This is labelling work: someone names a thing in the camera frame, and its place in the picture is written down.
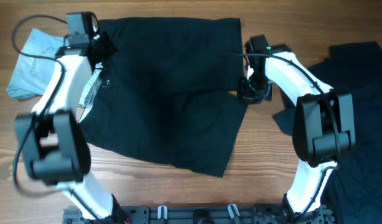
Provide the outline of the black shorts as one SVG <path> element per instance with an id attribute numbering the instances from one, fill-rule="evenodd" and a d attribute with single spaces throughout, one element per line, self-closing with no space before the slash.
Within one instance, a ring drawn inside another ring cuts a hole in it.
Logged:
<path id="1" fill-rule="evenodd" d="M 123 156 L 222 177 L 246 105 L 238 18 L 102 20 L 117 52 L 81 122 L 88 143 Z"/>

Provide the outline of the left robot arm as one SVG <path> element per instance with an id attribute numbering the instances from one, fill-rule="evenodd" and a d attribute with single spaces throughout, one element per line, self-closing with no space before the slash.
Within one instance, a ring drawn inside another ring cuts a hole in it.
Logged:
<path id="1" fill-rule="evenodd" d="M 52 61 L 52 78 L 29 114 L 14 124 L 19 146 L 12 178 L 27 197 L 61 192 L 79 209 L 85 223 L 130 223 L 115 197 L 91 173 L 91 154 L 75 118 L 82 91 L 95 65 L 116 51 L 101 33 L 93 12 L 68 13 L 69 33 Z"/>

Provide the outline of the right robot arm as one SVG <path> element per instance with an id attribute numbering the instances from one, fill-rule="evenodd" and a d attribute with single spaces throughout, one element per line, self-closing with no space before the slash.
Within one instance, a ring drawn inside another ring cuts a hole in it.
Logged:
<path id="1" fill-rule="evenodd" d="M 237 97 L 247 105 L 267 100 L 275 83 L 296 107 L 292 143 L 299 163 L 279 208 L 266 212 L 278 223 L 314 222 L 324 216 L 320 197 L 342 156 L 355 147 L 350 93 L 320 81 L 285 44 L 270 46 L 264 35 L 245 43 L 246 75 Z"/>

